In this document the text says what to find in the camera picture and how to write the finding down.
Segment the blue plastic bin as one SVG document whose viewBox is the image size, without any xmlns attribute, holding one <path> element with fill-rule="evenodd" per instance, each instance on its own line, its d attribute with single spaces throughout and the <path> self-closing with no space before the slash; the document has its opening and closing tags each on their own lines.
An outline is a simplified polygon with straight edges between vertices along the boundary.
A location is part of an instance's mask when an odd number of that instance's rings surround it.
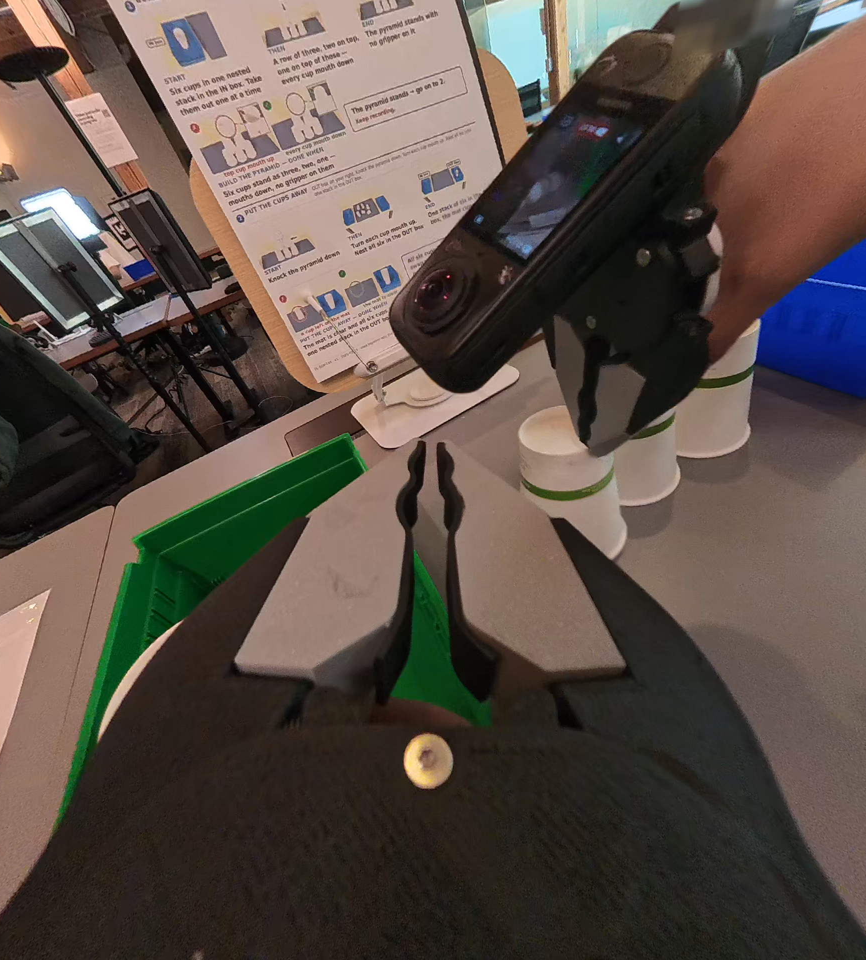
<svg viewBox="0 0 866 960">
<path fill-rule="evenodd" d="M 763 314 L 756 361 L 866 398 L 866 239 Z"/>
</svg>

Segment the white poster stand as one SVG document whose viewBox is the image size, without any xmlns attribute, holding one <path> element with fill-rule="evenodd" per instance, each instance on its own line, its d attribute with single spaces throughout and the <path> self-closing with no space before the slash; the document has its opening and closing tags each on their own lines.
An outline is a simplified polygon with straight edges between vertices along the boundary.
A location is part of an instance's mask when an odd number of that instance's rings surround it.
<svg viewBox="0 0 866 960">
<path fill-rule="evenodd" d="M 391 383 L 378 375 L 350 413 L 381 449 L 397 450 L 511 388 L 520 376 L 517 368 L 504 365 L 483 387 L 451 392 L 418 368 Z"/>
</svg>

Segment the lit computer monitor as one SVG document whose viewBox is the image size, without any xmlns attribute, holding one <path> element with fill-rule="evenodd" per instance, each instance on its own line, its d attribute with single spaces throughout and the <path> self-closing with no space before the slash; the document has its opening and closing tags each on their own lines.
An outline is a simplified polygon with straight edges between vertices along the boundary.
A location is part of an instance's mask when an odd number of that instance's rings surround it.
<svg viewBox="0 0 866 960">
<path fill-rule="evenodd" d="M 54 188 L 21 198 L 20 205 L 28 213 L 54 210 L 80 241 L 97 238 L 107 231 L 106 221 L 90 201 L 66 188 Z"/>
</svg>

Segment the black floor lamp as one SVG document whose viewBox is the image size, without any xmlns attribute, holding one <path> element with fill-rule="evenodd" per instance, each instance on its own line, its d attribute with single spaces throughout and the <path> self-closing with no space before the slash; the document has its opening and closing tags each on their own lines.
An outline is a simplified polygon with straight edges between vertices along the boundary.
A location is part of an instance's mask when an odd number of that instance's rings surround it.
<svg viewBox="0 0 866 960">
<path fill-rule="evenodd" d="M 29 46 L 0 58 L 0 185 L 19 184 L 28 193 L 75 187 L 103 207 L 128 189 L 53 81 L 69 62 L 56 46 Z"/>
</svg>

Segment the wooden poster board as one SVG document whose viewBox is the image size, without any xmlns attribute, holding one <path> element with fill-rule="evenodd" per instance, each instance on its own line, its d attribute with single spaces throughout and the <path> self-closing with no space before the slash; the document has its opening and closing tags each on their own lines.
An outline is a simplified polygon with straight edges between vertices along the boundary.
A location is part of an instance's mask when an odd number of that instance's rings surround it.
<svg viewBox="0 0 866 960">
<path fill-rule="evenodd" d="M 481 48 L 475 50 L 475 56 L 495 121 L 501 157 L 504 162 L 508 162 L 523 147 L 528 137 L 519 90 L 497 56 Z M 333 375 L 324 382 L 316 381 L 307 361 L 290 336 L 287 323 L 272 300 L 266 283 L 247 257 L 197 162 L 191 163 L 189 183 L 202 222 L 232 269 L 235 280 L 241 284 L 242 292 L 290 377 L 302 386 L 320 393 L 337 393 L 354 387 L 355 376 L 347 371 Z"/>
</svg>

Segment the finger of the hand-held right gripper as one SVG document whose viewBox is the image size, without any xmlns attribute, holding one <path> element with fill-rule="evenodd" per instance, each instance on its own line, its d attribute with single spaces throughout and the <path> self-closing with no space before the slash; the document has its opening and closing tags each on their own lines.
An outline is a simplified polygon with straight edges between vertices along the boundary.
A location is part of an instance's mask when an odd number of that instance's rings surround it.
<svg viewBox="0 0 866 960">
<path fill-rule="evenodd" d="M 593 354 L 595 364 L 588 376 L 587 448 L 605 457 L 624 445 L 636 429 L 630 427 L 644 386 L 643 377 L 627 363 L 619 363 L 602 351 Z"/>
<path fill-rule="evenodd" d="M 553 369 L 563 403 L 578 440 L 591 442 L 591 420 L 584 413 L 583 393 L 586 385 L 586 342 L 570 320 L 553 316 Z"/>
</svg>

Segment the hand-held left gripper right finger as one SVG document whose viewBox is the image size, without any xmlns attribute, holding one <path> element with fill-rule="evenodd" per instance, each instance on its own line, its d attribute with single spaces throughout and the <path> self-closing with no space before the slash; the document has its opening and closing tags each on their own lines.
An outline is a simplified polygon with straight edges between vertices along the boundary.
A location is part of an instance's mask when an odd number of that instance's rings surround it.
<svg viewBox="0 0 866 960">
<path fill-rule="evenodd" d="M 437 443 L 451 663 L 478 701 L 616 677 L 619 652 L 553 518 Z"/>
</svg>

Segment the person's right forearm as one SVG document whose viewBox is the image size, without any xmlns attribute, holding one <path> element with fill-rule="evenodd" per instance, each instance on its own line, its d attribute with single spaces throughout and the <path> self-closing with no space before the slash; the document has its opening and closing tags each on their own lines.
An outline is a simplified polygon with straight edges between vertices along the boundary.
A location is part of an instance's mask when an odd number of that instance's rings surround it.
<svg viewBox="0 0 866 960">
<path fill-rule="evenodd" d="M 797 228 L 794 283 L 774 303 L 866 237 L 866 16 L 777 69 L 763 84 L 807 116 L 816 176 Z"/>
</svg>

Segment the paper wall notice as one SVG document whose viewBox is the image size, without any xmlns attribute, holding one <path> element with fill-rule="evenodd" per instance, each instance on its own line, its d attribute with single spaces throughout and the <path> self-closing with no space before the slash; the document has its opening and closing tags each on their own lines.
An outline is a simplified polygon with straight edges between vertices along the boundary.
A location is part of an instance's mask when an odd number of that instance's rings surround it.
<svg viewBox="0 0 866 960">
<path fill-rule="evenodd" d="M 139 160 L 103 94 L 94 92 L 71 99 L 65 106 L 107 169 Z"/>
</svg>

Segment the tablet screen on tripod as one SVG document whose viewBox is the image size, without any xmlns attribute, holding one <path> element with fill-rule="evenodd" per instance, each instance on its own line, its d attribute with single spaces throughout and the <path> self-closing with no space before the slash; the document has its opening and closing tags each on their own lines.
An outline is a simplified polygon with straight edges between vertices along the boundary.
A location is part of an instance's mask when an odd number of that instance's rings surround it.
<svg viewBox="0 0 866 960">
<path fill-rule="evenodd" d="M 208 270 L 156 191 L 142 189 L 114 199 L 109 207 L 170 293 L 211 288 Z"/>
<path fill-rule="evenodd" d="M 0 222 L 0 265 L 65 333 L 127 301 L 106 267 L 53 208 Z"/>
</svg>

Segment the green plastic bin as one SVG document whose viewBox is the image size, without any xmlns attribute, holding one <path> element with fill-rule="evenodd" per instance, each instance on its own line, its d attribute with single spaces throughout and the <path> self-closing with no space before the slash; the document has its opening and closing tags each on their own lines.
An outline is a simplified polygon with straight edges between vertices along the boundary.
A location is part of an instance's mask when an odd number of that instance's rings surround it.
<svg viewBox="0 0 866 960">
<path fill-rule="evenodd" d="M 366 472 L 353 439 L 342 435 L 133 538 L 137 559 L 121 565 L 115 601 L 101 616 L 103 645 L 55 826 L 67 813 L 115 690 L 141 656 L 285 526 Z M 455 675 L 447 605 L 418 551 L 411 651 L 393 695 L 436 704 L 474 726 L 491 721 L 489 705 Z"/>
</svg>

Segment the person's right hand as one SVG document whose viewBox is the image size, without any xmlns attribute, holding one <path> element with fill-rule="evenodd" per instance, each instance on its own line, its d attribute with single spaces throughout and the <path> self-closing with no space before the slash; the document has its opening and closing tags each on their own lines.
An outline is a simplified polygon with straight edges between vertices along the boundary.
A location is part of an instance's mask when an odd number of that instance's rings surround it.
<svg viewBox="0 0 866 960">
<path fill-rule="evenodd" d="M 708 312 L 710 361 L 720 359 L 765 306 L 795 281 L 795 213 L 816 177 L 809 118 L 792 96 L 763 83 L 704 173 L 724 252 Z"/>
</svg>

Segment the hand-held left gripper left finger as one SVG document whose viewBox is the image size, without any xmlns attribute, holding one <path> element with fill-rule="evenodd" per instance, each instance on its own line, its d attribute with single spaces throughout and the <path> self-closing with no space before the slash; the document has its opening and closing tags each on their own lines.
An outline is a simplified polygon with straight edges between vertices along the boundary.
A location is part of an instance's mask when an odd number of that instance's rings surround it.
<svg viewBox="0 0 866 960">
<path fill-rule="evenodd" d="M 426 462 L 418 440 L 307 516 L 235 656 L 240 673 L 390 698 L 411 650 Z"/>
</svg>

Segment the instruction poster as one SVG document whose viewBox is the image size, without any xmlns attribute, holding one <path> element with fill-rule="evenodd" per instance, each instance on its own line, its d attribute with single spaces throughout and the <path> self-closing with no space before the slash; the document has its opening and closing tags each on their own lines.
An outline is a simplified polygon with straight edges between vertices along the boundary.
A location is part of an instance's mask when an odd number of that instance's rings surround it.
<svg viewBox="0 0 866 960">
<path fill-rule="evenodd" d="M 292 376 L 395 343 L 389 307 L 502 155 L 461 2 L 109 2 Z"/>
</svg>

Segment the white green-banded paper cup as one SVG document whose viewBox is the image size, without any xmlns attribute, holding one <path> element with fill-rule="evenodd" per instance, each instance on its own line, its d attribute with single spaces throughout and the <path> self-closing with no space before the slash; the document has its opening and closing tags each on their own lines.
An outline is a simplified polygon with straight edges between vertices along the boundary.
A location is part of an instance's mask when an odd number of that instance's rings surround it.
<svg viewBox="0 0 866 960">
<path fill-rule="evenodd" d="M 118 712 L 130 689 L 135 685 L 142 672 L 150 665 L 152 659 L 162 649 L 163 645 L 172 637 L 185 620 L 180 620 L 173 626 L 164 630 L 151 644 L 139 655 L 136 661 L 128 667 L 124 677 L 117 684 L 112 696 L 104 710 L 96 739 L 100 740 L 103 734 L 112 722 L 115 714 Z"/>
<path fill-rule="evenodd" d="M 613 453 L 620 506 L 648 506 L 670 497 L 679 486 L 676 410 L 646 424 Z"/>
<path fill-rule="evenodd" d="M 608 558 L 628 540 L 612 453 L 598 457 L 577 438 L 566 406 L 532 414 L 519 427 L 523 495 L 551 518 L 568 521 Z"/>
<path fill-rule="evenodd" d="M 761 328 L 757 319 L 679 403 L 675 430 L 680 458 L 715 459 L 740 450 L 749 441 Z"/>
</svg>

